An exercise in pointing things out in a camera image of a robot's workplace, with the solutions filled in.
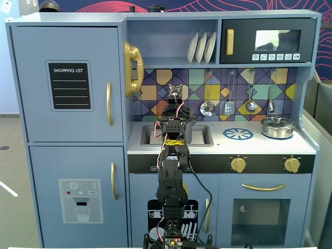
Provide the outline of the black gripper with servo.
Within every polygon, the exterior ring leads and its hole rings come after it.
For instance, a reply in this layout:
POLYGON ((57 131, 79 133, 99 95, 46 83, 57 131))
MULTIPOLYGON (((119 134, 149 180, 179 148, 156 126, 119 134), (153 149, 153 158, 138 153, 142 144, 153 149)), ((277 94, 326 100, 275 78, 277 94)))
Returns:
POLYGON ((162 125, 173 119, 179 119, 182 123, 189 120, 190 125, 197 122, 198 117, 183 101, 183 85, 169 84, 167 97, 168 103, 162 111, 162 125))

